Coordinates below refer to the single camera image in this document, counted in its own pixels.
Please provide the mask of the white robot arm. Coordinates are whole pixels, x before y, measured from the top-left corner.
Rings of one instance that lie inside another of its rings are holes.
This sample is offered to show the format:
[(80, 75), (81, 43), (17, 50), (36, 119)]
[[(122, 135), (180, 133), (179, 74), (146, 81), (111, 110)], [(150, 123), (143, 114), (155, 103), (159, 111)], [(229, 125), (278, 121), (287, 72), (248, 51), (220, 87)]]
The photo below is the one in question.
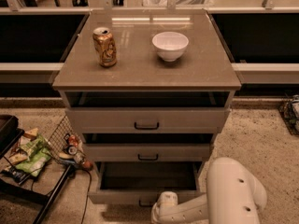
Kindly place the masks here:
[(163, 192), (151, 209), (152, 224), (260, 224), (267, 204), (263, 184), (240, 162), (217, 158), (206, 173), (206, 193), (185, 203), (175, 192)]

